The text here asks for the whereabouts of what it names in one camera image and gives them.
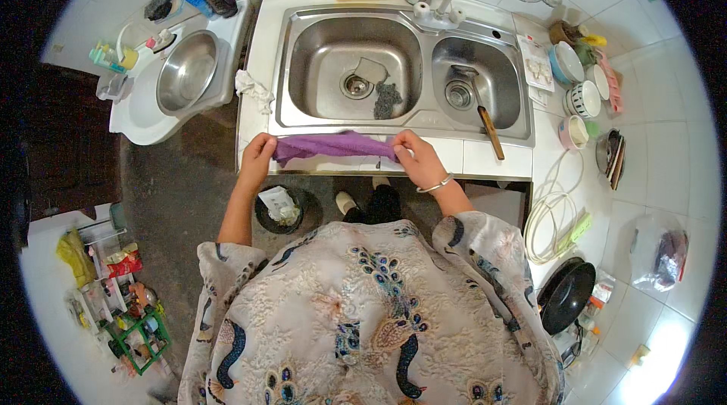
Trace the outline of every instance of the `steel mixing bowl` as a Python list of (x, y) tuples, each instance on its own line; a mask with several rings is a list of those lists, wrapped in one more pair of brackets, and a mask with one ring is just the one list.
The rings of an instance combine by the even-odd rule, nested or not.
[(199, 100), (209, 86), (220, 58), (220, 41), (208, 30), (182, 39), (161, 66), (156, 81), (156, 103), (174, 117)]

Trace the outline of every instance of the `drain strainer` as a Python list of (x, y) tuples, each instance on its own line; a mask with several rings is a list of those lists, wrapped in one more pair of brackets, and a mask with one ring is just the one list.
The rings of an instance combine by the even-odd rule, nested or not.
[(373, 84), (360, 78), (353, 71), (347, 71), (341, 77), (341, 92), (349, 99), (366, 98), (373, 90)]
[(450, 106), (457, 110), (467, 110), (474, 102), (475, 95), (468, 83), (452, 80), (444, 87), (444, 97)]

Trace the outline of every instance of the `silver bracelet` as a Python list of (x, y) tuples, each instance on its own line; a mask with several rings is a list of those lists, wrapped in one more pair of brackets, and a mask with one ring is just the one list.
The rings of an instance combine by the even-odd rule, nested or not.
[(444, 187), (444, 185), (447, 184), (448, 182), (452, 181), (452, 178), (454, 178), (454, 175), (450, 173), (447, 175), (447, 178), (444, 178), (438, 185), (434, 185), (434, 186), (430, 187), (429, 189), (422, 189), (420, 187), (417, 187), (417, 192), (426, 193), (426, 192), (431, 192), (435, 189), (439, 189), (441, 187)]

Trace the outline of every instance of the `white rag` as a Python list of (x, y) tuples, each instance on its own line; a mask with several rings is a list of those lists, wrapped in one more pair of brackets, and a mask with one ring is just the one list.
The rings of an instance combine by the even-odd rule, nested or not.
[(272, 113), (270, 110), (270, 102), (275, 99), (275, 96), (271, 91), (266, 90), (257, 80), (250, 77), (248, 71), (238, 69), (235, 74), (235, 91), (237, 92), (238, 98), (241, 97), (241, 94), (247, 94), (252, 96), (255, 101), (258, 101), (261, 115), (269, 115)]

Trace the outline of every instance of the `black pants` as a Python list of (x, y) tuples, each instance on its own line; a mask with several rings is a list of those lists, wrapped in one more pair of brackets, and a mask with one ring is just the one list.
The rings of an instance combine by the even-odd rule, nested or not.
[(368, 201), (366, 211), (358, 207), (351, 208), (343, 217), (344, 222), (365, 223), (373, 226), (377, 223), (395, 222), (401, 219), (399, 193), (390, 185), (381, 184), (374, 190)]

